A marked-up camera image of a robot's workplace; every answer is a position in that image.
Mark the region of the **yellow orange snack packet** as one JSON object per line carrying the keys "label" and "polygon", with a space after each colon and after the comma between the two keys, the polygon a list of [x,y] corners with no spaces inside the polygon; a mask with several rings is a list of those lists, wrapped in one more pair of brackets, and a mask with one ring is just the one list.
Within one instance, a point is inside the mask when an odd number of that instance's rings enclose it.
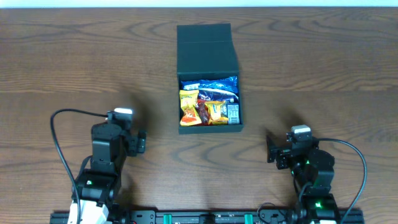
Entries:
{"label": "yellow orange snack packet", "polygon": [[201,124],[201,118],[196,110],[198,90],[180,90],[180,108],[183,111],[183,116],[180,120],[181,126],[194,126]]}

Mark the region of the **red Hacks candy bag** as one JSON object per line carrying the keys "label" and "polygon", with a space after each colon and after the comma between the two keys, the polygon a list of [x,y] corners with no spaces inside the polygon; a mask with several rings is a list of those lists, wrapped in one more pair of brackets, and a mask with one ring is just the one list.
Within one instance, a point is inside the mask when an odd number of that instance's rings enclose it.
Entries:
{"label": "red Hacks candy bag", "polygon": [[196,111],[201,119],[201,124],[203,126],[208,126],[209,117],[208,110],[205,105],[205,100],[197,99]]}

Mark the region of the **small dark blue box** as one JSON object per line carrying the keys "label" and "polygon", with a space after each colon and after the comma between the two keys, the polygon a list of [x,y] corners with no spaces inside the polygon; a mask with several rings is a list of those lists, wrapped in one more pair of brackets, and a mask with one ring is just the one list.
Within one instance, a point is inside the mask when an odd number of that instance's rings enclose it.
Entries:
{"label": "small dark blue box", "polygon": [[228,124],[239,124],[239,105],[237,103],[228,103],[227,107],[227,116],[228,116]]}

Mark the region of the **dark blue Cadbury chocolate bar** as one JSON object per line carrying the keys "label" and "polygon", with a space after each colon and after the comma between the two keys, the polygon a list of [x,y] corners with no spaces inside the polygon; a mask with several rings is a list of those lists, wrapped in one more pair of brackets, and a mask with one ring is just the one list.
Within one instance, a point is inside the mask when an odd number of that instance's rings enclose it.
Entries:
{"label": "dark blue Cadbury chocolate bar", "polygon": [[201,88],[198,90],[198,99],[205,101],[225,101],[227,103],[238,103],[239,97],[230,91]]}

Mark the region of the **small yellow candy packet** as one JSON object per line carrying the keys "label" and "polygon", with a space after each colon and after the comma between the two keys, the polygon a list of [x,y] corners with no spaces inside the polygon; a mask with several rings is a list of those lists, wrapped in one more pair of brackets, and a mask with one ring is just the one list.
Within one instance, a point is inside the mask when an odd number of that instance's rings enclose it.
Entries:
{"label": "small yellow candy packet", "polygon": [[228,115],[225,101],[206,101],[205,106],[209,114],[209,125],[227,125]]}

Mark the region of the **long blue snack bar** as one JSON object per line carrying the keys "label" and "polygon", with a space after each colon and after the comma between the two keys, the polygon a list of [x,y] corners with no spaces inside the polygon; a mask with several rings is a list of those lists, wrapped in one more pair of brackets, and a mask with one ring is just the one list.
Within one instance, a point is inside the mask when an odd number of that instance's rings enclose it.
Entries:
{"label": "long blue snack bar", "polygon": [[181,81],[183,90],[199,90],[202,88],[211,88],[217,90],[230,91],[233,93],[238,92],[238,78],[232,76],[217,80],[191,80]]}

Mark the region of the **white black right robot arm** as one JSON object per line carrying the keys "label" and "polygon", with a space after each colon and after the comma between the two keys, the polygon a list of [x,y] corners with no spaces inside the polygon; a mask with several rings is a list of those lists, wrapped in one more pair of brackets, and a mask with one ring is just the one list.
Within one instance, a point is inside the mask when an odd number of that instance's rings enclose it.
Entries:
{"label": "white black right robot arm", "polygon": [[279,170],[290,169],[296,190],[295,207],[286,214],[287,223],[338,223],[341,215],[330,193],[335,158],[319,149],[311,132],[286,134],[288,144],[277,146],[267,137],[267,161]]}

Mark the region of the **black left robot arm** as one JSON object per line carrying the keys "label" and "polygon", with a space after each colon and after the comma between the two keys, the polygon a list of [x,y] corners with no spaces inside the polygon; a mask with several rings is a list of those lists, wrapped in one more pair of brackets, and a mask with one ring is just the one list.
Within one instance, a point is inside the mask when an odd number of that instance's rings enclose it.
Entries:
{"label": "black left robot arm", "polygon": [[115,203],[121,188],[121,175],[127,157],[146,149],[146,132],[131,134],[133,112],[116,108],[107,112],[107,120],[91,128],[93,153],[76,178],[77,196],[73,196],[68,223],[129,223],[131,214]]}

